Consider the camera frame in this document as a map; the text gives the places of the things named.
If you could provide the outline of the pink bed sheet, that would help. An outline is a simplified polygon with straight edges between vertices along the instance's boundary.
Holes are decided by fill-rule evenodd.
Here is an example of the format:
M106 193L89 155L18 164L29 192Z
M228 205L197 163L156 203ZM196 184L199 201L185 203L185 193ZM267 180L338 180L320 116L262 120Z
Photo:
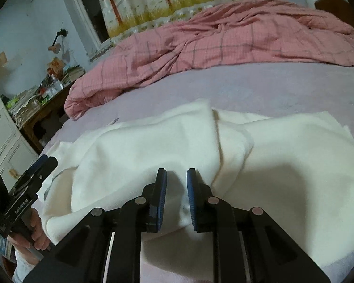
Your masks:
M68 120L47 144L74 142L105 126L159 116L197 100L216 110L280 118L328 112L354 139L354 67L320 63L255 63L212 67L170 75L148 87L129 91ZM354 274L354 251L321 267L332 282Z

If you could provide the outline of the stack of papers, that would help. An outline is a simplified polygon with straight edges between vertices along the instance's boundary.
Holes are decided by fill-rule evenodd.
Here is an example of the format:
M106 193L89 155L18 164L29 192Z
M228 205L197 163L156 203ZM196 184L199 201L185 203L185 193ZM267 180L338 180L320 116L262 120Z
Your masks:
M34 86L17 94L6 104L8 113L19 129L41 108L40 95L39 88Z

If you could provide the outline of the pink checked quilt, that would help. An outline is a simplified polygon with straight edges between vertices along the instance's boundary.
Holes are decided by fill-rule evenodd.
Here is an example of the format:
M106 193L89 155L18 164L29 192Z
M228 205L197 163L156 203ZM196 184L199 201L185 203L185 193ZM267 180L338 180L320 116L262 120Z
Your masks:
M120 41L75 81L64 103L77 120L120 94L187 70L245 63L354 66L354 28L335 15L283 0L240 0Z

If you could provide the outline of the dark wooden desk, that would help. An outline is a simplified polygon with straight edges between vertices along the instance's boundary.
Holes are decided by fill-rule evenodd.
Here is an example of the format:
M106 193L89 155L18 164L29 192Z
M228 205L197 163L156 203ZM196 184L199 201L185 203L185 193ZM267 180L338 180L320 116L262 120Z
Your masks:
M34 125L45 119L49 114L56 111L57 109L64 108L64 103L67 96L69 95L69 90L72 85L65 87L62 91L59 91L51 100L47 101L38 111L36 111L20 128L20 133L25 138L25 140L30 144L37 154L43 151L43 146L41 145L39 139L34 133Z

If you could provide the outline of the white framed window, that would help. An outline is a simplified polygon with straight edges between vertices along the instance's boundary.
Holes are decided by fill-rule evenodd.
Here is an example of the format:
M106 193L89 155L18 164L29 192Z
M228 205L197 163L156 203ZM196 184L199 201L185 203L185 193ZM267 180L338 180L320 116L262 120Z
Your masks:
M64 0L64 3L89 61L102 57L112 44L100 0Z

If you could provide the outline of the white drawer cabinet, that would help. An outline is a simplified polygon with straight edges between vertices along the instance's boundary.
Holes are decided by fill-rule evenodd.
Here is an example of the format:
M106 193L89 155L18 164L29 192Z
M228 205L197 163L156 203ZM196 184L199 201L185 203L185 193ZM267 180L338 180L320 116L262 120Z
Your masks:
M0 175L8 190L37 159L0 98Z

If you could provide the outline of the orange snack bag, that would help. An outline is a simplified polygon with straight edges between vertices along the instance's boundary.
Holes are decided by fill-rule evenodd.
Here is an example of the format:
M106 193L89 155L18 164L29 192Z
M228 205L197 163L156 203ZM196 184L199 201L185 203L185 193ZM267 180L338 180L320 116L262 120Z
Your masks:
M54 57L51 62L49 62L47 72L50 76L54 75L56 78L60 79L63 76L63 68L65 67L65 62L63 60Z

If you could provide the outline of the white zip hoodie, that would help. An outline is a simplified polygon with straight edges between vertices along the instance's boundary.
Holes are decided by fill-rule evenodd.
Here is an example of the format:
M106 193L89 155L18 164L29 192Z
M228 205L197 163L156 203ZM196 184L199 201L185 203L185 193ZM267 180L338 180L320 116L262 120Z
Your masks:
M232 206L263 208L320 267L354 251L354 139L328 112L268 118L208 100L105 126L48 152L58 161L40 191L41 221L62 240L95 207L113 210L168 172L162 229L142 260L211 280L212 244L194 232L186 174L194 168Z

